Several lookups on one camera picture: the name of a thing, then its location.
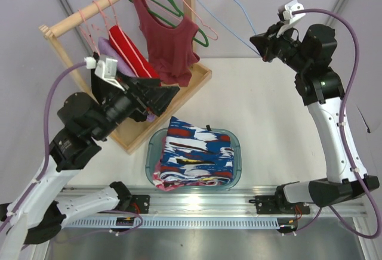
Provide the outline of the light blue wire hanger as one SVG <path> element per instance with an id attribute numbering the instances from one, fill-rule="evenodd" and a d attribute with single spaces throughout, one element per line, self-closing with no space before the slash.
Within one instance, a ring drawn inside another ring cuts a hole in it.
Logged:
<path id="1" fill-rule="evenodd" d="M 232 44 L 235 49 L 251 51 L 256 57 L 259 56 L 255 46 L 240 34 L 243 32 L 253 36 L 257 32 L 245 7 L 238 0 L 196 0 L 196 2 L 236 39 L 234 42 L 226 42 L 227 45 Z"/>

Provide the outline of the wooden clothes rack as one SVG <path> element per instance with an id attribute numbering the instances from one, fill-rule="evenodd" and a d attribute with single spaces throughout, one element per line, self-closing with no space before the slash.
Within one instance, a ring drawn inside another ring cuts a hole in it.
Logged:
<path id="1" fill-rule="evenodd" d="M 112 4 L 119 1 L 120 0 L 98 0 L 97 2 L 99 7 L 97 7 L 94 3 L 90 3 L 85 8 L 80 11 L 76 11 L 57 24 L 51 27 L 42 25 L 39 29 L 44 38 L 54 48 L 54 51 L 62 60 L 63 64 L 70 67 L 73 65 L 73 62 L 58 38 L 68 31 L 75 29 L 85 20 L 94 17 L 100 12 L 100 10 L 105 10 Z M 212 77 L 212 71 L 201 63 L 196 63 L 191 66 L 190 71 L 192 73 L 192 78 L 189 86 L 180 89 L 177 95 L 172 99 L 171 104 L 168 106 L 164 114 L 153 122 L 136 123 L 132 120 L 126 120 L 111 133 L 111 139 L 113 139 L 114 142 L 123 148 L 128 154 L 133 154 L 146 140 L 151 137 L 151 135 L 153 135 L 163 124 L 165 124 L 171 116 L 175 115 L 175 113 Z"/>

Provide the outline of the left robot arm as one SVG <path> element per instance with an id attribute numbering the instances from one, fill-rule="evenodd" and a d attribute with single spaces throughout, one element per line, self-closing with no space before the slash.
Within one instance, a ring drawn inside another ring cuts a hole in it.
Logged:
<path id="1" fill-rule="evenodd" d="M 96 194 L 72 202 L 57 201 L 66 184 L 100 152 L 100 142 L 125 120 L 136 115 L 161 116 L 179 92 L 158 79 L 119 77 L 99 100 L 85 92 L 70 95 L 58 111 L 63 129 L 46 138 L 47 150 L 34 179 L 20 197 L 1 205 L 1 222 L 10 225 L 8 240 L 19 246 L 41 244 L 66 224 L 94 213 L 126 211 L 132 195 L 115 181 Z"/>

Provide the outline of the purple garment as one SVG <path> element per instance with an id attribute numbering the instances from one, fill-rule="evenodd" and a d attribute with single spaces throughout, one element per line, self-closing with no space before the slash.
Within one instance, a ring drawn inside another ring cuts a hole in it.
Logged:
<path id="1" fill-rule="evenodd" d="M 98 39 L 98 49 L 101 54 L 106 55 L 108 57 L 114 58 L 117 60 L 117 70 L 125 76 L 129 77 L 137 77 L 137 75 L 133 72 L 130 66 L 124 61 L 124 59 L 117 53 L 115 49 L 111 46 L 108 39 L 104 37 L 99 37 Z M 135 111 L 131 116 L 131 119 L 136 122 L 153 122 L 156 119 L 154 114 L 144 115 L 138 111 Z"/>

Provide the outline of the teal plastic basket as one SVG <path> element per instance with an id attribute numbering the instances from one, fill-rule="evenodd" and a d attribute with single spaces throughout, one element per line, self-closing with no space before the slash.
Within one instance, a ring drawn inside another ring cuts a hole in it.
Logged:
<path id="1" fill-rule="evenodd" d="M 179 192 L 179 193 L 190 193 L 190 192 L 197 192 L 197 193 L 209 193 L 210 191 L 216 192 L 216 191 L 227 191 L 232 189 L 240 180 L 242 175 L 242 155 L 241 155 L 241 146 L 238 138 L 236 135 L 228 130 L 225 129 L 218 129 L 218 128 L 212 128 L 213 132 L 218 132 L 222 134 L 226 134 L 230 137 L 231 140 L 231 147 L 234 151 L 234 160 L 233 160 L 233 180 L 225 185 L 219 185 L 219 186 L 200 186 L 200 185 L 186 185 L 182 186 L 180 188 L 175 188 L 172 190 L 172 192 Z M 145 164 L 145 173 L 147 179 L 150 181 L 150 183 L 154 185 L 153 182 L 153 174 L 156 171 L 156 165 L 158 164 L 161 156 L 162 156 L 162 149 L 163 149 L 163 140 L 165 139 L 165 136 L 167 134 L 167 128 L 162 128 L 155 132 L 150 140 L 149 145 L 147 149 L 146 154 L 146 164 Z"/>

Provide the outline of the black garment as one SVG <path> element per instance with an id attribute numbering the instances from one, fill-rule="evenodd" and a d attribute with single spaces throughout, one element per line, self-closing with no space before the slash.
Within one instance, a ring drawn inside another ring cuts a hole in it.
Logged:
<path id="1" fill-rule="evenodd" d="M 102 60 L 100 55 L 98 55 L 96 52 L 93 52 L 92 57 L 94 57 L 97 61 Z M 116 92 L 119 91 L 119 89 L 98 78 L 95 75 L 94 69 L 90 69 L 90 70 L 91 70 L 91 91 L 93 95 L 95 96 L 96 100 L 100 104 L 103 104 L 107 97 L 109 97 L 112 94 L 115 94 Z"/>

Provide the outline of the blue patterned trousers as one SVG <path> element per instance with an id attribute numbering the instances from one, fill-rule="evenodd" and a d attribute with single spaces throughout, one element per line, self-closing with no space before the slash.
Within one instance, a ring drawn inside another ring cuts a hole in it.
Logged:
<path id="1" fill-rule="evenodd" d="M 153 180 L 219 186 L 233 180 L 230 137 L 171 117 Z"/>

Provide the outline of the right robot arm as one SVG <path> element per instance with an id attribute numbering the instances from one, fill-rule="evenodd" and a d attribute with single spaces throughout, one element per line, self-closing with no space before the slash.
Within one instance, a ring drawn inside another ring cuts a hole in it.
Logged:
<path id="1" fill-rule="evenodd" d="M 326 177 L 280 185 L 276 189 L 279 200 L 286 205 L 313 203 L 323 208 L 362 197 L 366 188 L 378 189 L 378 177 L 367 173 L 358 158 L 346 117 L 340 115 L 345 92 L 339 75 L 329 66 L 337 47 L 335 30 L 313 24 L 299 41 L 292 37 L 294 28 L 278 35 L 280 28 L 281 24 L 276 23 L 249 40 L 263 61 L 278 58 L 296 72 L 295 88 L 318 130 Z"/>

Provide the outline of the maroon tank top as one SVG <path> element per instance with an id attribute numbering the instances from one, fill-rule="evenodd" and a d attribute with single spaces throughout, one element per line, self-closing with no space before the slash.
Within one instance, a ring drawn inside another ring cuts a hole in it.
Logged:
<path id="1" fill-rule="evenodd" d="M 149 63 L 163 83 L 188 86 L 192 78 L 189 67 L 200 60 L 192 45 L 198 25 L 184 17 L 176 27 L 167 26 L 149 12 L 146 0 L 132 1 L 146 39 Z"/>

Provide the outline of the pink hanger with black garment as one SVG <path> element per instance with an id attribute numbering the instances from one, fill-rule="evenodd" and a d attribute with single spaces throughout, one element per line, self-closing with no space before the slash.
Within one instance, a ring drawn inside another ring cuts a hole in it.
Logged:
<path id="1" fill-rule="evenodd" d="M 90 46 L 92 52 L 96 52 L 98 55 L 100 55 L 100 51 L 99 51 L 99 49 L 95 43 L 95 40 L 93 39 L 89 25 L 87 23 L 87 20 L 85 19 L 81 10 L 78 10 L 78 13 L 82 19 L 82 23 L 79 25 L 79 29 L 80 29 L 81 33 L 83 34 L 85 40 L 87 41 L 88 45 Z"/>

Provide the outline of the pink hanger with purple garment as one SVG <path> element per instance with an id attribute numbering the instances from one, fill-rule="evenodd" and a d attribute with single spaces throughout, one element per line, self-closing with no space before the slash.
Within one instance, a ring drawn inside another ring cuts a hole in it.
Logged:
<path id="1" fill-rule="evenodd" d="M 101 9 L 101 6 L 100 6 L 98 1 L 93 0 L 93 3 L 96 5 L 96 7 L 99 11 L 99 14 L 101 15 L 101 17 L 103 19 L 104 27 L 105 27 L 106 32 L 108 34 L 109 42 L 110 42 L 111 46 L 113 46 L 114 49 L 119 48 L 119 46 L 120 46 L 119 35 L 121 33 L 121 29 L 119 27 L 119 21 L 118 21 L 117 15 L 116 15 L 116 10 L 115 10 L 115 7 L 113 5 L 113 2 L 111 0 L 108 0 L 109 7 L 112 9 L 113 18 L 110 18 L 104 12 L 104 10 Z"/>

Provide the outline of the aluminium mounting rail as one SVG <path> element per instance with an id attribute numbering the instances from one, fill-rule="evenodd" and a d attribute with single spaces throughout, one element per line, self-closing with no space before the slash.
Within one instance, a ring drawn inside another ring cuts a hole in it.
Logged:
<path id="1" fill-rule="evenodd" d="M 58 199 L 71 199 L 101 190 L 101 186 L 71 186 L 62 189 Z M 133 195 L 149 195 L 150 216 L 173 217 L 261 217 L 250 199 L 255 196 L 273 195 L 275 186 L 255 186 L 250 188 L 232 188 L 228 190 L 202 190 L 202 188 L 180 188 L 174 191 L 162 191 L 157 188 L 130 187 Z M 344 218 L 366 218 L 366 207 L 362 199 L 351 200 L 334 206 Z"/>

